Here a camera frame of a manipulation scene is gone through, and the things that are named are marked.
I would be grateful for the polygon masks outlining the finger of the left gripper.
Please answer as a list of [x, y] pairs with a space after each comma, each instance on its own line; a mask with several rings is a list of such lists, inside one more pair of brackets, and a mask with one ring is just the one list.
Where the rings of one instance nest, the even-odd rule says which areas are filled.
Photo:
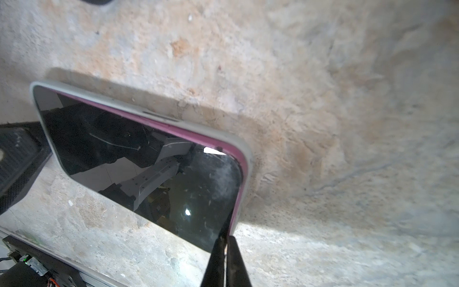
[[51, 155], [40, 122], [1, 125], [1, 214], [27, 195]]

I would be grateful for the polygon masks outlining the black phone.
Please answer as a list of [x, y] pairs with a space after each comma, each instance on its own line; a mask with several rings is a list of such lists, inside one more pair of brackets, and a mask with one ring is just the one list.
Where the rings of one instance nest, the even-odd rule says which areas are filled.
[[227, 138], [66, 85], [34, 83], [31, 94], [74, 181], [203, 251], [230, 232], [248, 166]]

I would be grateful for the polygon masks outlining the light blue phone case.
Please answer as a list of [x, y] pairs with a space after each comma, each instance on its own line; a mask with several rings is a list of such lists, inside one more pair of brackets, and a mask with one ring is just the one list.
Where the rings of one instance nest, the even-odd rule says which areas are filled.
[[53, 80], [39, 80], [30, 84], [29, 94], [36, 109], [39, 108], [38, 101], [34, 95], [34, 90], [37, 87], [51, 90], [54, 93], [63, 94], [71, 99], [79, 100], [85, 104], [115, 113], [119, 116], [179, 136], [180, 138], [198, 143], [205, 147], [210, 147], [215, 150], [220, 148], [222, 153], [232, 156], [238, 162], [243, 178], [229, 224], [229, 234], [234, 234], [239, 221], [241, 203], [247, 194], [249, 181], [251, 180], [253, 171], [252, 150], [242, 138], [229, 132], [169, 117], [139, 105], [123, 102], [109, 96], [93, 93], [83, 88]]

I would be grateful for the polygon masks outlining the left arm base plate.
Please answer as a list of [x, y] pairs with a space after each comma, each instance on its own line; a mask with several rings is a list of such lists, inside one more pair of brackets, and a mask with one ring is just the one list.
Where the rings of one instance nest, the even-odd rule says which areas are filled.
[[13, 267], [1, 272], [2, 287], [85, 287], [87, 284], [74, 267], [24, 241], [7, 236], [7, 258]]

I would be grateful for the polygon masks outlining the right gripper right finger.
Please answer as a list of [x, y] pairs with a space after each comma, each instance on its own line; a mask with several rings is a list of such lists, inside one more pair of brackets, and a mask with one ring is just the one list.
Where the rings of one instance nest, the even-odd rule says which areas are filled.
[[251, 280], [234, 236], [227, 240], [227, 286], [252, 287]]

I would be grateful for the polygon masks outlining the black phone case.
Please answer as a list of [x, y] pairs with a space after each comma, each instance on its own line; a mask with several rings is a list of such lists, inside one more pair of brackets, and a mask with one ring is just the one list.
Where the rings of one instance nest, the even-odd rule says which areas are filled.
[[104, 6], [112, 2], [112, 0], [82, 0], [82, 1], [85, 3], [91, 4], [91, 5], [94, 5], [94, 6]]

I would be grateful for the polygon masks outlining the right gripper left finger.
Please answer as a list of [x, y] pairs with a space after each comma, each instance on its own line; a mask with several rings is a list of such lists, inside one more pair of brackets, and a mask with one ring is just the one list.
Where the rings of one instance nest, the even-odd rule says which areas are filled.
[[226, 238], [219, 236], [213, 246], [201, 287], [224, 287]]

